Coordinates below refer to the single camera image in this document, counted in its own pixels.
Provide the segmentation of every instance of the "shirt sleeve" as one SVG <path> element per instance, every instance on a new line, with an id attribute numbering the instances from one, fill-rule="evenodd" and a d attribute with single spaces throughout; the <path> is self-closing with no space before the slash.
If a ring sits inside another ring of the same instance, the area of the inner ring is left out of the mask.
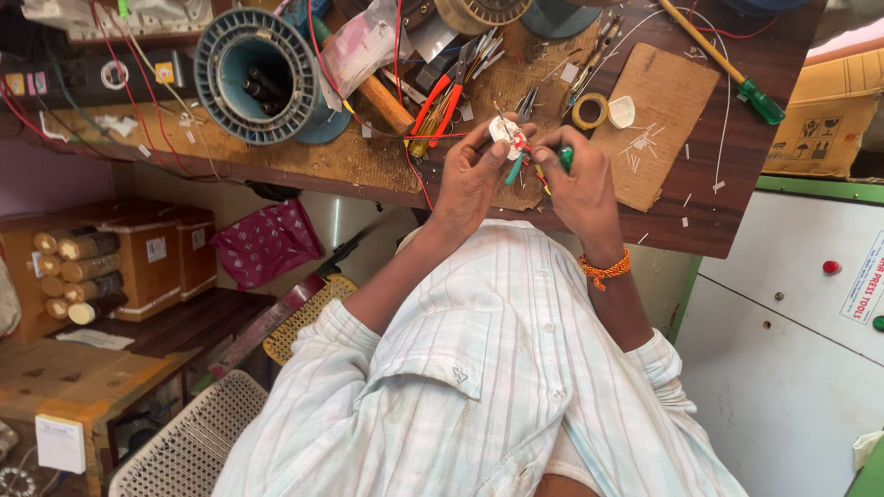
<path id="1" fill-rule="evenodd" d="M 627 352 L 626 357 L 638 372 L 644 374 L 664 408 L 683 414 L 697 412 L 697 406 L 688 400 L 678 379 L 682 373 L 682 359 L 663 333 L 656 328 L 653 330 L 654 336 L 643 346 Z"/>
<path id="2" fill-rule="evenodd" d="M 353 415 L 380 337 L 329 302 L 292 344 L 261 414 L 236 440 L 213 495 L 261 495 L 324 435 Z"/>

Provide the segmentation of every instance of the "orange thread bracelet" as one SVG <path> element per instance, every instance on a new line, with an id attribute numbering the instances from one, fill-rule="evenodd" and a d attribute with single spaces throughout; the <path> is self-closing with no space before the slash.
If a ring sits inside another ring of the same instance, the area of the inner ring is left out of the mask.
<path id="1" fill-rule="evenodd" d="M 621 276 L 629 271 L 629 251 L 623 247 L 623 258 L 619 263 L 614 264 L 608 269 L 599 269 L 590 266 L 586 262 L 586 256 L 579 256 L 577 262 L 583 266 L 583 272 L 586 276 L 592 276 L 592 283 L 601 291 L 605 291 L 605 285 L 602 285 L 602 279 Z"/>

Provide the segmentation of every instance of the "pink bag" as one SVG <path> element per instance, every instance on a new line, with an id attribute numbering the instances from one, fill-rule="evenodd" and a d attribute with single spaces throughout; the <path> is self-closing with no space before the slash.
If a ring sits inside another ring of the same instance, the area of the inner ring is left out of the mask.
<path id="1" fill-rule="evenodd" d="M 280 273 L 320 259 L 319 240 L 298 199 L 252 212 L 212 237 L 237 289 L 258 288 Z"/>

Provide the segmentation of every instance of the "plastic chair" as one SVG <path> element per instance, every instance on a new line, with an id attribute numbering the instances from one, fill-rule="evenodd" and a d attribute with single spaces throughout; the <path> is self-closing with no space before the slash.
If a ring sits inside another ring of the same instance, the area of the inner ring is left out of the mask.
<path id="1" fill-rule="evenodd" d="M 110 481 L 110 497 L 211 495 L 233 442 L 261 412 L 267 392 L 230 371 L 193 399 Z"/>
<path id="2" fill-rule="evenodd" d="M 292 358 L 292 342 L 298 338 L 298 332 L 304 326 L 316 322 L 325 304 L 332 299 L 344 300 L 359 289 L 358 285 L 343 274 L 329 274 L 325 278 L 328 285 L 304 302 L 304 305 L 264 339 L 264 351 L 280 366 Z"/>

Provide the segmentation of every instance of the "wrist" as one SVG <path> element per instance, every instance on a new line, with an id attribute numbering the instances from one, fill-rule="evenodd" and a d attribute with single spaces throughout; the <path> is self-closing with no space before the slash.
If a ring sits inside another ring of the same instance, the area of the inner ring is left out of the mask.
<path id="1" fill-rule="evenodd" d="M 415 236 L 428 251 L 442 259 L 450 256 L 467 239 L 459 230 L 439 218 L 430 216 Z"/>
<path id="2" fill-rule="evenodd" d="M 581 244 L 586 262 L 593 267 L 607 269 L 623 258 L 623 240 L 620 236 L 606 241 L 581 239 Z"/>

